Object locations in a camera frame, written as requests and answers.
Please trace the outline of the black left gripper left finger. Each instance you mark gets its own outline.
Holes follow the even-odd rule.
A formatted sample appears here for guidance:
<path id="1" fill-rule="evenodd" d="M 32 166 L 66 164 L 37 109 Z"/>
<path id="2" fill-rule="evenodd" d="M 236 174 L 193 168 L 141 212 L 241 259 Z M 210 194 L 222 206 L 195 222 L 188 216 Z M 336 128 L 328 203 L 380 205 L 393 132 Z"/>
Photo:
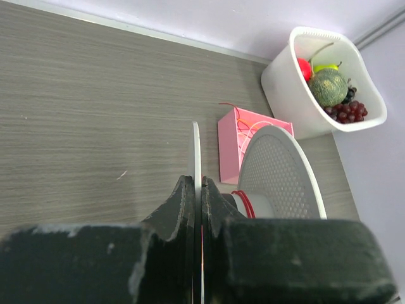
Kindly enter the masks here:
<path id="1" fill-rule="evenodd" d="M 43 224 L 1 240 L 2 303 L 192 303 L 195 190 L 134 224 Z"/>

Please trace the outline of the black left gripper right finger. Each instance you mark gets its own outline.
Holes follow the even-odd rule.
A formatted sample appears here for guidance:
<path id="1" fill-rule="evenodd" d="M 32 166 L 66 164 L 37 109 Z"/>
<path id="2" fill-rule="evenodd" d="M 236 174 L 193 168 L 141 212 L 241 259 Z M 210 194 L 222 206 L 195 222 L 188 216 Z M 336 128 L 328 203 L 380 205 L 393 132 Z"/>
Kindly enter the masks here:
<path id="1" fill-rule="evenodd" d="M 206 303 L 388 303 L 397 285 L 361 222 L 251 219 L 202 180 Z"/>

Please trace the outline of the white perforated cable spool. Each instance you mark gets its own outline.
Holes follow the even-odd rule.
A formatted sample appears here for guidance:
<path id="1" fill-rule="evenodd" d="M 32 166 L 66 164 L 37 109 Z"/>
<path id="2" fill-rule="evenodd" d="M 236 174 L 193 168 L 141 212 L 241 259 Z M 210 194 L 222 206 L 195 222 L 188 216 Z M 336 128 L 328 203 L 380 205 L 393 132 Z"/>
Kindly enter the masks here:
<path id="1" fill-rule="evenodd" d="M 204 303 L 203 175 L 199 126 L 193 122 L 187 172 L 195 189 L 192 303 Z M 284 129 L 262 127 L 250 140 L 230 195 L 249 218 L 326 219 L 320 188 L 299 143 Z"/>

